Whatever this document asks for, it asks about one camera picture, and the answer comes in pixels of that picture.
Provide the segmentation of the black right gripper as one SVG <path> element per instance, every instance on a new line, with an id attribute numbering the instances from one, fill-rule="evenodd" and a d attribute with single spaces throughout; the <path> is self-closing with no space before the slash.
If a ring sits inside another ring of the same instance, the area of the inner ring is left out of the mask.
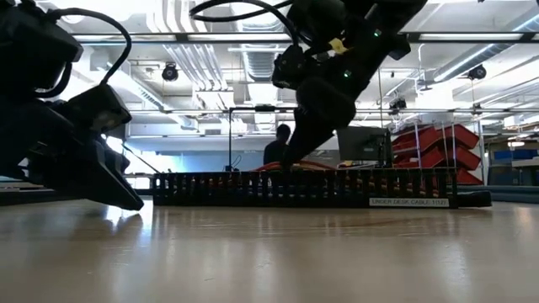
<path id="1" fill-rule="evenodd" d="M 309 60 L 306 77 L 296 90 L 303 109 L 294 109 L 296 127 L 281 166 L 288 169 L 329 140 L 334 129 L 345 128 L 355 117 L 355 100 L 366 87 L 366 69 L 353 52 L 326 61 Z"/>

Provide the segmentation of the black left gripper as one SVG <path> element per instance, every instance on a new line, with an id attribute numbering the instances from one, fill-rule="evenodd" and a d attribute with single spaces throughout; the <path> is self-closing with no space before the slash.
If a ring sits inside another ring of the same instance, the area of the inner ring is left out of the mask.
<path id="1" fill-rule="evenodd" d="M 140 210 L 143 201 L 121 176 L 131 162 L 123 141 L 106 131 L 106 102 L 1 99 L 1 175 L 58 193 Z"/>

